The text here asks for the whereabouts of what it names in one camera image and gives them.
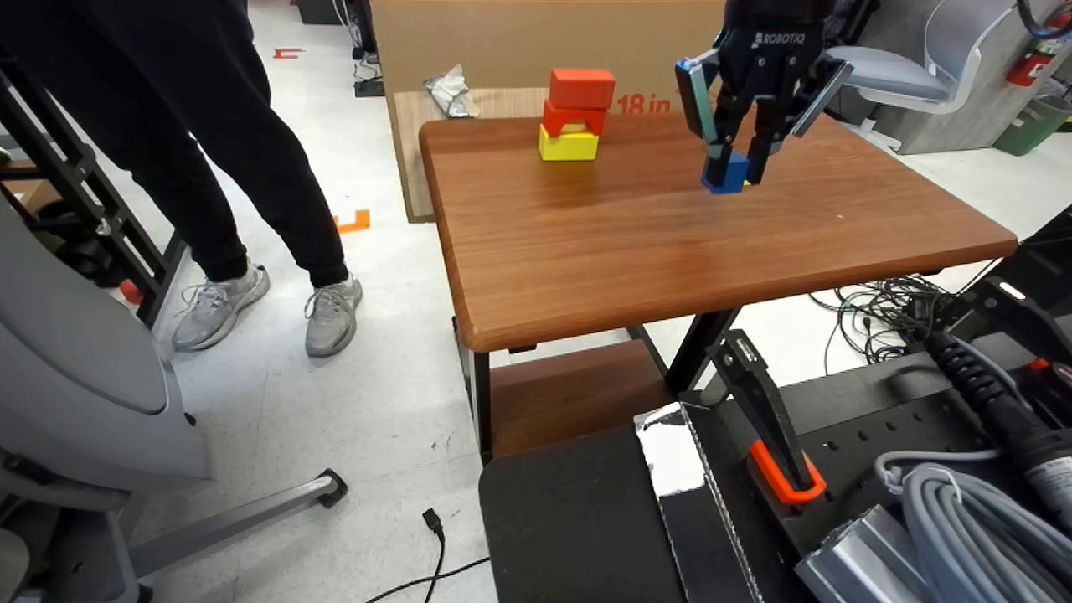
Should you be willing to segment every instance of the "red block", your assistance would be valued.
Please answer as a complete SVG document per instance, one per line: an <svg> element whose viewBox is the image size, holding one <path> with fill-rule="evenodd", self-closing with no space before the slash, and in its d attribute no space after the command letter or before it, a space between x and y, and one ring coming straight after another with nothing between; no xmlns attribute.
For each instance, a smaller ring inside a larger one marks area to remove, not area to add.
<svg viewBox="0 0 1072 603"><path fill-rule="evenodd" d="M591 134L604 136L605 128L605 111L575 111L575 106L561 106L552 101L543 101L543 128L547 134L562 134L565 124L584 124Z"/></svg>
<svg viewBox="0 0 1072 603"><path fill-rule="evenodd" d="M613 104L613 73L609 71L548 71L548 104L605 111Z"/></svg>

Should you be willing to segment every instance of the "blue block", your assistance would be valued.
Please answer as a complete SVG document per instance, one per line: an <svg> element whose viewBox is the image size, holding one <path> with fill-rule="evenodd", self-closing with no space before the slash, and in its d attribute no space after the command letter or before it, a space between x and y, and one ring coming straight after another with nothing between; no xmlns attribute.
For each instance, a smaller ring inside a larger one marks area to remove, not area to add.
<svg viewBox="0 0 1072 603"><path fill-rule="evenodd" d="M730 159L723 181L714 181L709 167L714 167L714 160L705 166L705 189L709 196L739 196L744 191L744 186L746 186L746 153L734 153Z"/></svg>

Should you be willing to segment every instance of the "table leg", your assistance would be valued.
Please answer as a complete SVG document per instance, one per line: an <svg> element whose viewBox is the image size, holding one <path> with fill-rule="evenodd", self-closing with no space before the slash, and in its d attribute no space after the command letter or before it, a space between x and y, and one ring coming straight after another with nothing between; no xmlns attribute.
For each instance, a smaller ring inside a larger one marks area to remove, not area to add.
<svg viewBox="0 0 1072 603"><path fill-rule="evenodd" d="M734 317L739 316L739 310L730 311L709 311L709 316L697 316L691 332L685 336L670 370L667 370L667 392L676 399L685 392L691 392L701 378L701 370L708 362L708 344L714 340L720 340Z"/></svg>
<svg viewBox="0 0 1072 603"><path fill-rule="evenodd" d="M451 329L455 329L468 411L477 418L479 458L488 463L494 458L494 356L474 352L459 336L459 321L451 321Z"/></svg>

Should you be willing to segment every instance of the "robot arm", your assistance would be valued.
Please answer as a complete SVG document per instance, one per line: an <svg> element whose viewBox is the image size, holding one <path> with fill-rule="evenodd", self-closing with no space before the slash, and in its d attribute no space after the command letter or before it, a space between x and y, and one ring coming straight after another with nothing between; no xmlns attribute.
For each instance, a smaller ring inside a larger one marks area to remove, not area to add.
<svg viewBox="0 0 1072 603"><path fill-rule="evenodd" d="M835 0L727 0L714 49L676 63L687 124L708 143L705 186L739 191L762 186L766 153L783 134L804 134L847 78L847 63L821 61ZM746 159L734 159L744 114L758 104Z"/></svg>

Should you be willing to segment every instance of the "person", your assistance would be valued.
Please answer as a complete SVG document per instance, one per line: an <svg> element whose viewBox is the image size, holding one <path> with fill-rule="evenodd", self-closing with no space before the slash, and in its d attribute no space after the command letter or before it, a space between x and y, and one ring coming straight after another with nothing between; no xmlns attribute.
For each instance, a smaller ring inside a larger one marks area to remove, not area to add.
<svg viewBox="0 0 1072 603"><path fill-rule="evenodd" d="M381 97L381 71L380 71L380 44L371 26L371 0L352 0L347 13L359 32L359 44L352 49L356 61L356 97Z"/></svg>
<svg viewBox="0 0 1072 603"><path fill-rule="evenodd" d="M270 111L245 0L0 0L0 44L155 198L203 270L179 352L221 343L267 291L203 153L228 170L307 270L306 352L356 336L363 281L306 149Z"/></svg>

